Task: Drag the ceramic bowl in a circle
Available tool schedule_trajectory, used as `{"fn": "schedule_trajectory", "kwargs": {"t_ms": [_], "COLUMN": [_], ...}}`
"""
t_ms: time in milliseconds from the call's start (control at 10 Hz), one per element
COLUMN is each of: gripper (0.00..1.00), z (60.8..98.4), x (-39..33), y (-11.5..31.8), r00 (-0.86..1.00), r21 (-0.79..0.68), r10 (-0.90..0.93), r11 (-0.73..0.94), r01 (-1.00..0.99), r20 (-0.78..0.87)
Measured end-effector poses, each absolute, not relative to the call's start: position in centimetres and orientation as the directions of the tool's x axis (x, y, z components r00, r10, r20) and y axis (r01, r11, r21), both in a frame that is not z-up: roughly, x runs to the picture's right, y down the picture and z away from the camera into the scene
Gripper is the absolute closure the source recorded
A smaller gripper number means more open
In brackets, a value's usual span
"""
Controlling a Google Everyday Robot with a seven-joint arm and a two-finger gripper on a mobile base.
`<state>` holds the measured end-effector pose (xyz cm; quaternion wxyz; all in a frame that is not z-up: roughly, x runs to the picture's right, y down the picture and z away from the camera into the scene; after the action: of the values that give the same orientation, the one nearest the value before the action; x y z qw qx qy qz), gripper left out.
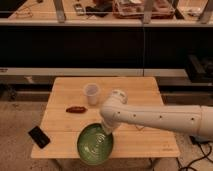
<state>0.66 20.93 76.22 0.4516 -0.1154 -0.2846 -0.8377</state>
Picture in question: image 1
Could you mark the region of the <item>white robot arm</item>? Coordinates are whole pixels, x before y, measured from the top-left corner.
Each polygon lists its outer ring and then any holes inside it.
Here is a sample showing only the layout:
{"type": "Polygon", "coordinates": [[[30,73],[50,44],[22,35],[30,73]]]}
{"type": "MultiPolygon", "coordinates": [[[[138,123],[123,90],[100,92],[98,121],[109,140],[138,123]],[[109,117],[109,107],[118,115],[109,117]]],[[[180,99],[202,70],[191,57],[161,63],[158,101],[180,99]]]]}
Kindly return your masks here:
{"type": "Polygon", "coordinates": [[[100,115],[107,134],[121,123],[128,123],[213,141],[213,107],[209,106],[131,106],[127,104],[127,94],[115,89],[102,104],[100,115]]]}

